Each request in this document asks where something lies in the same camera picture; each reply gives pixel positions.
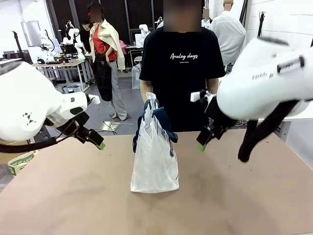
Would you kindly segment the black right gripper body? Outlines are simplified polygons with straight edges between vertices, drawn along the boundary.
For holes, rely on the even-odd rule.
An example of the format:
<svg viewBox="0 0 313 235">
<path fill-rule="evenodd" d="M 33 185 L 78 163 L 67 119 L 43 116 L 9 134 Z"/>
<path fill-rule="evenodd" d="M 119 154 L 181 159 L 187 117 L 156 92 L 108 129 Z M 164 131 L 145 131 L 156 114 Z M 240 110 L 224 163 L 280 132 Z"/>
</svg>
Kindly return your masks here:
<svg viewBox="0 0 313 235">
<path fill-rule="evenodd" d="M 210 130 L 227 130 L 235 125 L 235 120 L 225 115 L 219 108 L 216 95 L 206 95 L 204 113 Z"/>
</svg>

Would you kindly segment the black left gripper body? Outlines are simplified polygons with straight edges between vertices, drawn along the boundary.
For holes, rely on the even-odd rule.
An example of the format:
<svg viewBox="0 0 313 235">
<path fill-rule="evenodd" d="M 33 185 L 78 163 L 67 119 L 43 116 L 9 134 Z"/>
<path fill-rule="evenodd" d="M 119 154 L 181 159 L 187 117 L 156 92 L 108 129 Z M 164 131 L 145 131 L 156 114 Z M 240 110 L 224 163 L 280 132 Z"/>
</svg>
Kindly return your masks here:
<svg viewBox="0 0 313 235">
<path fill-rule="evenodd" d="M 73 137 L 81 143 L 85 143 L 87 141 L 86 136 L 89 131 L 84 127 L 84 125 L 88 120 L 89 115 L 86 112 L 82 112 L 56 129 L 65 138 Z"/>
</svg>

